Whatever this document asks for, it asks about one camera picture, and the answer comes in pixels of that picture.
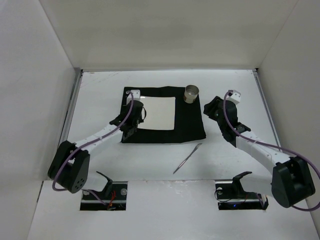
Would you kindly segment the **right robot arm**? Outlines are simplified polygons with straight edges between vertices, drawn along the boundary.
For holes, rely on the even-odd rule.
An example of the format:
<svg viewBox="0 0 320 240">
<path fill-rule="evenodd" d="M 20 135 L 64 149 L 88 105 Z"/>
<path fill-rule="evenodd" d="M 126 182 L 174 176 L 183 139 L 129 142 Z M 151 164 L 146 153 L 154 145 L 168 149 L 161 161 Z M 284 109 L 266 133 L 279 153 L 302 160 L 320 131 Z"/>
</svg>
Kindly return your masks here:
<svg viewBox="0 0 320 240">
<path fill-rule="evenodd" d="M 271 176 L 252 177 L 252 172 L 245 171 L 233 177 L 232 191 L 236 197 L 263 194 L 273 197 L 284 208 L 295 207 L 316 192 L 309 169 L 314 164 L 299 153 L 261 141 L 249 127 L 239 122 L 236 105 L 240 98 L 239 93 L 228 91 L 224 98 L 216 96 L 207 103 L 203 113 L 217 122 L 228 143 L 254 158 Z"/>
</svg>

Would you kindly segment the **white paper cup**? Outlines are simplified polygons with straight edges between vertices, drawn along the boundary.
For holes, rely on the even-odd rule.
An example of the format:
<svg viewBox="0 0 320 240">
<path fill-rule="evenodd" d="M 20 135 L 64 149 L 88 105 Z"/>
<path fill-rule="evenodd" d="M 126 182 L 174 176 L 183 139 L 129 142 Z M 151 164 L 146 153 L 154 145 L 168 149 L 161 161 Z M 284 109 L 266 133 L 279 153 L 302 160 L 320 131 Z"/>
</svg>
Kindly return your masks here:
<svg viewBox="0 0 320 240">
<path fill-rule="evenodd" d="M 199 88 L 195 85 L 187 85 L 184 89 L 184 95 L 183 95 L 183 100 L 187 103 L 187 104 L 192 104 L 198 94 L 199 94 Z"/>
</svg>

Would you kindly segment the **black cloth placemat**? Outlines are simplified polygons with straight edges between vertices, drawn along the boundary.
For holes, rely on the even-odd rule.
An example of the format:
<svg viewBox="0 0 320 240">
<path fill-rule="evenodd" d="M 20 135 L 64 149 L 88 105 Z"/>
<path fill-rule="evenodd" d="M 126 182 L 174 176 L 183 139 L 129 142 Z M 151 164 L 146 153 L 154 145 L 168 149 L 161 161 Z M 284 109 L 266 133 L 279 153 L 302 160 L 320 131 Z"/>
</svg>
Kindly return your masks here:
<svg viewBox="0 0 320 240">
<path fill-rule="evenodd" d="M 145 97 L 175 97 L 175 117 L 173 130 L 138 129 L 131 137 L 122 140 L 123 144 L 182 144 L 203 140 L 206 132 L 202 121 L 200 98 L 194 103 L 183 100 L 185 88 L 177 86 L 133 87 L 123 89 L 121 110 L 125 109 L 126 91 L 140 90 Z"/>
</svg>

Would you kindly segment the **square white plate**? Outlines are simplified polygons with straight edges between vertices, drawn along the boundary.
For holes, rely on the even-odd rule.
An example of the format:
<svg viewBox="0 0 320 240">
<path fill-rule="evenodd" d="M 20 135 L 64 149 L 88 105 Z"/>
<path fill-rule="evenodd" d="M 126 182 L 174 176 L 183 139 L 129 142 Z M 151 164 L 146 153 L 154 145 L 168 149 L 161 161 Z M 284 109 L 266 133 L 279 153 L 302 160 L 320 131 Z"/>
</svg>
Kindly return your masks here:
<svg viewBox="0 0 320 240">
<path fill-rule="evenodd" d="M 140 101 L 146 110 L 146 116 L 142 112 L 143 122 L 138 125 L 139 129 L 171 131 L 175 128 L 175 97 L 150 97 L 142 96 Z"/>
</svg>

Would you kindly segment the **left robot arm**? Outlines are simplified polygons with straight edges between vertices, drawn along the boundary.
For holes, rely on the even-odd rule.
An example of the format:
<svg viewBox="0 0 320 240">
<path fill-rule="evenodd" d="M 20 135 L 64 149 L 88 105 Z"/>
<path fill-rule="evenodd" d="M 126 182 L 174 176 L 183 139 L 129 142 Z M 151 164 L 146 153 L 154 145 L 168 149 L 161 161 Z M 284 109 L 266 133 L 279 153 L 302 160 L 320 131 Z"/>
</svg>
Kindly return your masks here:
<svg viewBox="0 0 320 240">
<path fill-rule="evenodd" d="M 113 181 L 99 171 L 90 172 L 90 160 L 108 147 L 124 142 L 135 134 L 146 114 L 142 102 L 131 100 L 102 130 L 77 142 L 63 141 L 47 173 L 53 180 L 52 189 L 72 194 L 82 190 L 107 197 Z"/>
</svg>

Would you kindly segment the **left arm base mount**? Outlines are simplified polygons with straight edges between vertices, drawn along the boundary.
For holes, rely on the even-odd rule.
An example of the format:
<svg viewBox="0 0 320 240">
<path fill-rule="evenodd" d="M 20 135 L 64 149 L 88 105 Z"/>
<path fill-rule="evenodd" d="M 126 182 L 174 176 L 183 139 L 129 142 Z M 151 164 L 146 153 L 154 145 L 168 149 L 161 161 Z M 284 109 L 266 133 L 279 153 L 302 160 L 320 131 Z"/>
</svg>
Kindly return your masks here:
<svg viewBox="0 0 320 240">
<path fill-rule="evenodd" d="M 128 182 L 113 181 L 97 171 L 89 175 L 82 191 L 81 211 L 125 211 Z"/>
</svg>

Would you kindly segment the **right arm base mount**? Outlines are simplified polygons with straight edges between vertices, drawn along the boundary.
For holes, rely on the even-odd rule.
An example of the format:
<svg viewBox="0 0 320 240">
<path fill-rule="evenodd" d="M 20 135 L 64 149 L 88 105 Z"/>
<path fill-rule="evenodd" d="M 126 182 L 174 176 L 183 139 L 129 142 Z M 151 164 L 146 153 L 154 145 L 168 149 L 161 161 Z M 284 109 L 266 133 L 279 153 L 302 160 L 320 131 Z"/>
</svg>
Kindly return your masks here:
<svg viewBox="0 0 320 240">
<path fill-rule="evenodd" d="M 255 178 L 247 177 L 251 171 L 242 172 L 232 179 L 221 179 L 215 181 L 214 197 L 217 200 L 217 207 L 220 211 L 239 210 L 262 210 L 269 206 L 268 197 L 264 194 L 246 191 L 244 184 L 249 183 L 249 188 L 253 189 Z"/>
</svg>

